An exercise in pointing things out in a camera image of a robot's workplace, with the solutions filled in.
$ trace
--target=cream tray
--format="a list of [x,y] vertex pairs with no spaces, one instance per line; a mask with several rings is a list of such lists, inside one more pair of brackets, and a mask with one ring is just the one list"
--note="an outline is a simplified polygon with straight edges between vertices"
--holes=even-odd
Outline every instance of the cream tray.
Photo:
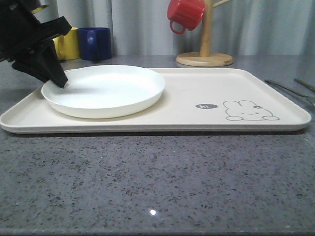
[[152,69],[166,81],[149,108],[119,118],[76,118],[54,110],[37,89],[0,117],[12,133],[154,131],[295,131],[308,112],[247,71],[226,68]]

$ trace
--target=yellow mug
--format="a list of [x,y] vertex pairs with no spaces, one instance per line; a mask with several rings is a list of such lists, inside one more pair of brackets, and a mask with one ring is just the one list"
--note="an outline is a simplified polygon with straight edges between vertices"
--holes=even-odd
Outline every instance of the yellow mug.
[[80,58],[78,28],[73,27],[67,35],[54,38],[54,43],[59,60]]

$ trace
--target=mug handle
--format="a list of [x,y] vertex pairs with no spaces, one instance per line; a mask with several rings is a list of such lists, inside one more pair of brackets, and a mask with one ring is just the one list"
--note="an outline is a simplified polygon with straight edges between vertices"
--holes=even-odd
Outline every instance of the mug handle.
[[176,30],[174,30],[174,28],[173,28],[173,23],[174,23],[174,21],[171,21],[170,26],[171,26],[171,30],[172,30],[174,33],[176,33],[176,34],[183,34],[183,33],[185,32],[185,30],[186,30],[185,27],[183,27],[182,31],[176,31]]
[[94,31],[88,31],[87,34],[88,51],[92,59],[99,59],[99,51],[97,46],[97,36]]

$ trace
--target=wooden base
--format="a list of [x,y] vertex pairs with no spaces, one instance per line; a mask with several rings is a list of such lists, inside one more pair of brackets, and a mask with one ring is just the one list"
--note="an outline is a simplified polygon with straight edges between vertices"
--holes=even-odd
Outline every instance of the wooden base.
[[179,54],[176,61],[184,65],[212,67],[231,65],[233,57],[222,53],[210,53],[209,57],[200,57],[199,52],[193,52]]

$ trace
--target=cartoon bunny print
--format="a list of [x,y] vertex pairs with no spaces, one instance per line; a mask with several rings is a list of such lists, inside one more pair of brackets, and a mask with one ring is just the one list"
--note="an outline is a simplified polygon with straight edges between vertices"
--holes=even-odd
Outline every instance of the cartoon bunny print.
[[270,111],[251,101],[225,101],[227,120],[280,120]]

